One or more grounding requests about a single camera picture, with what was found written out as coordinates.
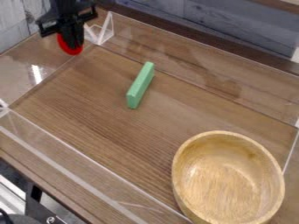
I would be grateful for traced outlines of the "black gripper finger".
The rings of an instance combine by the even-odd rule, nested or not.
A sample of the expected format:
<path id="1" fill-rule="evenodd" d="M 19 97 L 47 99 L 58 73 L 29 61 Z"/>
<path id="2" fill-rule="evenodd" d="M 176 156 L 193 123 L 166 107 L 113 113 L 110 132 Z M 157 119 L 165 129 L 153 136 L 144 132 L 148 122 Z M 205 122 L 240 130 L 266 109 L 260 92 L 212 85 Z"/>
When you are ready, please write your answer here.
<path id="1" fill-rule="evenodd" d="M 75 39 L 73 38 L 69 30 L 59 30 L 57 34 L 57 41 L 62 49 L 74 50 L 77 47 Z"/>
<path id="2" fill-rule="evenodd" d="M 74 24 L 73 32 L 74 32 L 75 47 L 81 47 L 84 43 L 84 24 L 82 23 Z"/>

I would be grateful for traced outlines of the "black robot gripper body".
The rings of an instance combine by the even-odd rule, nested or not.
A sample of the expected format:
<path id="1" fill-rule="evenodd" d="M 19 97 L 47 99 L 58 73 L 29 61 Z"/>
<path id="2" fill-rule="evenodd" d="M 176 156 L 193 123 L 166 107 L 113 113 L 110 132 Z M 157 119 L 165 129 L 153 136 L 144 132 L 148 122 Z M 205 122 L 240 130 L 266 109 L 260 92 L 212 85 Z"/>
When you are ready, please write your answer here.
<path id="1" fill-rule="evenodd" d="M 35 19 L 41 37 L 57 33 L 71 20 L 82 23 L 98 16 L 93 0 L 50 0 L 49 10 Z"/>

